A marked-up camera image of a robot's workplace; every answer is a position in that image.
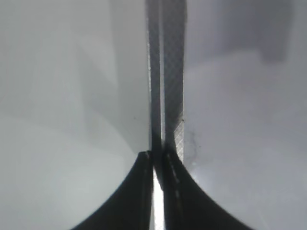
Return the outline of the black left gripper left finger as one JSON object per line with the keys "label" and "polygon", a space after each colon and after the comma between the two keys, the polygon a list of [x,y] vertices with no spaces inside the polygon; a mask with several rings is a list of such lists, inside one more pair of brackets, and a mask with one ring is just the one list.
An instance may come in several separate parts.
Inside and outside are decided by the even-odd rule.
{"label": "black left gripper left finger", "polygon": [[122,184],[93,214],[74,230],[148,230],[153,193],[150,151],[138,153]]}

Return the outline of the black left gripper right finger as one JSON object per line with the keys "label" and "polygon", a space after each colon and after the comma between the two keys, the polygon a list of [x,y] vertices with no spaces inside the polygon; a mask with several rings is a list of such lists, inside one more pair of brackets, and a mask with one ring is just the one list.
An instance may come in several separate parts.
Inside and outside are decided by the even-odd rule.
{"label": "black left gripper right finger", "polygon": [[214,202],[169,148],[153,152],[167,230],[240,230],[242,222]]}

